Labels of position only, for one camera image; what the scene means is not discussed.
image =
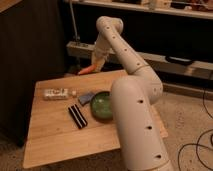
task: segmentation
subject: wire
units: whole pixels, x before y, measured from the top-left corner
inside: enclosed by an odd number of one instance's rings
[[[213,71],[211,71],[211,73],[210,73],[210,75],[209,75],[209,78],[208,78],[208,81],[211,80],[212,76],[213,76]],[[204,87],[204,91],[203,91],[203,106],[204,106],[204,108],[205,108],[206,113],[213,119],[213,115],[209,112],[209,110],[208,110],[208,108],[206,107],[206,104],[205,104],[206,89],[207,89],[207,86]],[[213,168],[207,166],[207,165],[204,163],[204,161],[201,160],[200,155],[199,155],[199,153],[198,153],[198,148],[199,148],[199,147],[202,147],[202,148],[208,149],[208,150],[210,150],[210,151],[213,151],[213,148],[210,148],[210,147],[208,147],[208,146],[199,144],[201,138],[202,138],[205,134],[208,134],[208,133],[210,133],[210,132],[213,132],[213,129],[210,129],[210,130],[207,130],[207,131],[203,132],[203,133],[199,136],[199,138],[197,139],[197,142],[196,142],[196,143],[184,144],[184,145],[180,148],[180,150],[178,151],[178,169],[179,169],[180,171],[181,171],[181,166],[180,166],[180,154],[181,154],[181,152],[183,151],[183,149],[184,149],[185,147],[191,146],[191,145],[196,147],[196,156],[197,156],[197,158],[198,158],[198,161],[199,161],[205,168],[207,168],[207,169],[213,171]],[[210,144],[211,144],[211,146],[213,147],[213,133],[210,135]]]
[[[198,158],[199,162],[200,162],[205,168],[207,168],[207,169],[209,169],[209,170],[213,170],[213,168],[207,166],[207,165],[201,160],[200,155],[198,154],[198,144],[199,144],[201,138],[202,138],[205,134],[207,134],[207,133],[209,133],[209,132],[212,132],[212,131],[213,131],[213,129],[210,129],[210,130],[207,130],[207,131],[203,132],[203,133],[199,136],[199,138],[198,138],[198,140],[197,140],[197,143],[196,143],[196,144],[197,144],[197,145],[196,145],[196,155],[197,155],[197,158]]]
[[[212,76],[213,76],[213,71],[211,71],[208,80],[211,80]],[[209,112],[208,108],[206,107],[206,103],[205,103],[206,89],[207,89],[207,86],[204,88],[204,92],[203,92],[203,106],[204,106],[206,113],[209,115],[209,117],[211,117],[213,119],[213,115]]]
[[[213,151],[213,149],[212,148],[210,148],[210,147],[208,147],[208,146],[205,146],[205,145],[202,145],[202,144],[198,144],[198,143],[188,143],[188,144],[184,144],[181,148],[180,148],[180,150],[178,151],[178,169],[179,169],[179,171],[181,171],[181,167],[180,167],[180,155],[181,155],[181,152],[183,151],[183,149],[185,148],[185,147],[187,147],[187,146],[196,146],[196,147],[203,147],[203,148],[205,148],[205,149],[208,149],[208,150],[210,150],[210,151]]]

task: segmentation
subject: cable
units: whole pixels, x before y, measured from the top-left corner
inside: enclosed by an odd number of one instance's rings
[[[211,80],[212,76],[213,76],[213,71],[211,71],[208,80]],[[208,108],[206,107],[206,103],[205,103],[206,89],[207,89],[207,86],[204,88],[204,92],[203,92],[203,106],[204,106],[206,113],[209,115],[209,117],[211,117],[213,119],[213,115],[209,112]]]
[[[213,71],[211,71],[211,73],[210,73],[210,75],[209,75],[209,78],[208,78],[208,81],[211,80],[212,76],[213,76]],[[207,86],[204,87],[204,91],[203,91],[203,106],[204,106],[204,108],[205,108],[206,113],[213,119],[213,115],[209,112],[209,110],[208,110],[208,108],[206,107],[206,104],[205,104],[206,89],[207,89]],[[196,147],[196,156],[197,156],[197,158],[198,158],[198,161],[199,161],[205,168],[207,168],[207,169],[213,171],[213,168],[207,166],[207,165],[204,163],[204,161],[201,160],[200,155],[199,155],[199,153],[198,153],[198,147],[202,147],[202,148],[208,149],[208,150],[210,150],[210,151],[213,151],[213,148],[210,148],[210,147],[208,147],[208,146],[199,144],[201,138],[202,138],[205,134],[207,134],[207,133],[209,133],[209,132],[213,132],[213,129],[210,129],[210,130],[207,130],[207,131],[203,132],[203,133],[199,136],[199,138],[197,139],[197,142],[196,142],[196,143],[184,144],[184,145],[180,148],[180,150],[178,151],[178,169],[179,169],[180,171],[181,171],[181,167],[180,167],[180,154],[181,154],[182,150],[183,150],[185,147],[190,146],[190,145],[193,145],[193,146]],[[211,146],[213,147],[213,133],[210,135],[210,144],[211,144]]]
[[[180,154],[181,154],[181,152],[183,151],[183,149],[185,148],[185,147],[187,147],[187,146],[196,146],[196,147],[203,147],[203,148],[205,148],[205,149],[208,149],[208,150],[210,150],[210,151],[213,151],[213,149],[212,148],[210,148],[210,147],[208,147],[208,146],[205,146],[205,145],[202,145],[202,144],[197,144],[197,143],[188,143],[188,144],[184,144],[181,148],[180,148],[180,150],[178,151],[178,169],[179,169],[179,171],[181,171],[181,167],[180,167]]]
[[[207,130],[207,131],[203,132],[203,133],[199,136],[199,138],[198,138],[198,140],[197,140],[197,143],[196,143],[196,144],[197,144],[197,145],[196,145],[196,155],[197,155],[197,158],[198,158],[199,162],[200,162],[205,168],[207,168],[207,169],[213,171],[213,168],[207,166],[207,165],[201,160],[201,158],[200,158],[200,156],[199,156],[199,154],[198,154],[198,144],[199,144],[201,138],[202,138],[205,134],[207,134],[207,133],[209,133],[209,132],[212,132],[212,131],[213,131],[213,129]]]

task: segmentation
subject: green bowl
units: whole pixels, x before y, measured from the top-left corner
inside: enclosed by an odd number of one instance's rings
[[[112,119],[112,112],[110,110],[109,91],[101,91],[93,96],[90,101],[92,115],[101,120]]]

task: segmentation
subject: floor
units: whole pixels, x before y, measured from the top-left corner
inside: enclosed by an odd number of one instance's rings
[[[205,100],[206,107],[213,114],[213,101]],[[213,129],[213,119],[207,114],[200,98],[164,93],[156,108],[168,130],[164,139],[175,171],[178,170],[177,156],[183,144],[196,143],[206,130]],[[210,135],[204,135],[200,144],[210,145]],[[22,169],[24,148],[17,148],[0,136],[0,170],[25,171]],[[205,148],[199,149],[204,164],[213,168],[213,153]],[[182,171],[207,171],[198,161],[195,146],[186,146],[180,155]],[[48,166],[28,169],[29,171],[124,171],[120,150],[68,160]]]

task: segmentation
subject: orange object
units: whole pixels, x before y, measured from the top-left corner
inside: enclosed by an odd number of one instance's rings
[[[96,64],[92,64],[86,68],[83,68],[78,72],[78,75],[89,74],[95,70],[96,66],[97,66]]]

